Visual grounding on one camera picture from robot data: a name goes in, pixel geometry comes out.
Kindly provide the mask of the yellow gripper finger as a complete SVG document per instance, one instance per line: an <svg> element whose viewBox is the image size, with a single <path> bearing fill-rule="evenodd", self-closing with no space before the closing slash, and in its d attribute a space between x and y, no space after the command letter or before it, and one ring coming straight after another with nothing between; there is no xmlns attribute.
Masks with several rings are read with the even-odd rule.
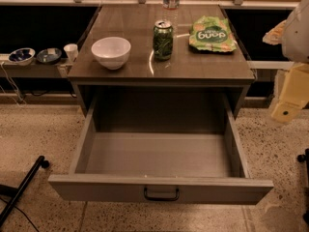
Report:
<svg viewBox="0 0 309 232"><path fill-rule="evenodd" d="M309 65L294 63L277 77L278 96L272 101L270 118L278 123L291 122L309 103Z"/></svg>
<svg viewBox="0 0 309 232"><path fill-rule="evenodd" d="M272 28L263 36L263 42L271 45L281 44L285 25L285 20L278 23L274 28Z"/></svg>

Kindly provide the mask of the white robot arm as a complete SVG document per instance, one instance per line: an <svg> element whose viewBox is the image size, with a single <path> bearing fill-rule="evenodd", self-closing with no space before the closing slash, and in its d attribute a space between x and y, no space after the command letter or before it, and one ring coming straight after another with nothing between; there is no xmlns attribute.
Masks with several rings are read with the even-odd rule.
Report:
<svg viewBox="0 0 309 232"><path fill-rule="evenodd" d="M293 62L270 113L272 120L289 123L309 102L309 0L301 0L286 20L263 36L263 42L280 44L283 55Z"/></svg>

